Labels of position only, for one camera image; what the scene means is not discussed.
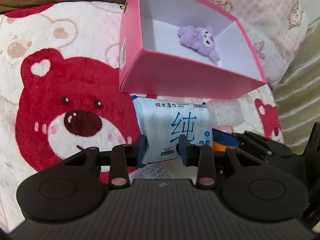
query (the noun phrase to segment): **bear eye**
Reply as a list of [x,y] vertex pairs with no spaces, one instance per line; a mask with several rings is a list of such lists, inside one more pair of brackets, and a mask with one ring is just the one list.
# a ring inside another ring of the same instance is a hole
[[99,101],[99,100],[95,100],[95,101],[93,102],[93,105],[94,105],[94,107],[95,107],[96,109],[100,109],[100,108],[102,107],[102,103],[101,103],[101,101]]
[[69,104],[69,98],[67,96],[61,97],[61,104],[63,105]]

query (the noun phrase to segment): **stuffed animal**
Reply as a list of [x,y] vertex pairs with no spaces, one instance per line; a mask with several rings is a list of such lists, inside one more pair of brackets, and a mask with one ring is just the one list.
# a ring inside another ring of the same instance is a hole
[[215,49],[213,28],[194,28],[193,26],[181,27],[178,30],[180,44],[191,48],[203,56],[209,57],[213,62],[219,61],[219,53]]

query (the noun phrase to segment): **wet wipes package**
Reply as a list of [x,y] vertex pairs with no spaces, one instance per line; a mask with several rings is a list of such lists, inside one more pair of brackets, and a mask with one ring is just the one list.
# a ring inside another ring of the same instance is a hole
[[132,96],[139,128],[147,137],[142,163],[179,158],[179,136],[191,143],[212,145],[212,128],[207,105]]

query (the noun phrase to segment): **blue chinese character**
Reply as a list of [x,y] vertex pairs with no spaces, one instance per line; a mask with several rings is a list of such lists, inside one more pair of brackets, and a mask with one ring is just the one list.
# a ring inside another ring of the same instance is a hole
[[[173,132],[171,133],[172,135],[180,132],[180,131],[176,131],[176,129],[178,128],[178,126],[179,126],[179,124],[181,123],[182,120],[179,119],[178,123],[175,123],[175,122],[177,121],[177,119],[178,119],[178,117],[179,117],[180,114],[181,114],[180,112],[177,113],[176,119],[174,119],[173,123],[171,124],[172,127],[175,126]],[[172,139],[172,140],[170,141],[170,143],[173,143],[173,142],[174,142],[176,139],[178,139],[178,138],[179,138],[179,136],[176,137],[176,138],[174,138],[174,139]]]
[[[187,132],[187,134],[186,134],[186,137],[187,137],[187,139],[188,139],[188,134],[189,134],[189,132],[191,132],[191,133],[193,133],[193,125],[195,124],[195,122],[192,122],[192,128],[191,128],[191,130],[189,130],[190,129],[190,119],[197,119],[197,117],[195,116],[195,117],[190,117],[191,116],[191,112],[189,112],[189,117],[183,117],[182,119],[183,120],[185,120],[185,119],[187,119],[188,120],[188,127],[187,127],[187,129],[185,130],[184,128],[185,128],[185,122],[183,122],[183,128],[182,128],[182,132],[184,133],[184,132]],[[192,142],[193,140],[195,139],[195,135],[193,134],[193,138],[191,139],[191,140],[189,140],[189,142]]]

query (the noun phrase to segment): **pink box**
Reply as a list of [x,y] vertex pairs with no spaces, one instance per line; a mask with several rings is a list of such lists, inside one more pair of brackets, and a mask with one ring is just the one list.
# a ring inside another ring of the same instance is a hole
[[[178,29],[214,28],[221,60],[180,45]],[[238,98],[267,83],[237,18],[207,0],[127,0],[120,29],[120,90],[196,98]]]

